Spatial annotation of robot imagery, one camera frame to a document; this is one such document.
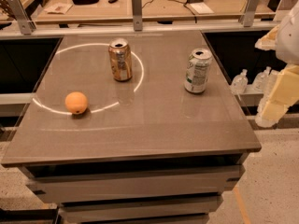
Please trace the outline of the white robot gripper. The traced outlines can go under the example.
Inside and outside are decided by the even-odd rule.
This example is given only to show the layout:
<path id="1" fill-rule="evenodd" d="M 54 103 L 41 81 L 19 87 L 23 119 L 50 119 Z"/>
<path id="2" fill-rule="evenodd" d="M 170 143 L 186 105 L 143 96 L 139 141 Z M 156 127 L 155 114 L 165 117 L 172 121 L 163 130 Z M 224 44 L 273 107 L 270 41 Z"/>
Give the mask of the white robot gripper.
<path id="1" fill-rule="evenodd" d="M 271 127 L 299 101 L 299 1 L 282 19 L 255 43 L 256 49 L 276 50 L 278 59 L 287 64 L 280 72 L 272 70 L 258 106 L 255 122 Z"/>

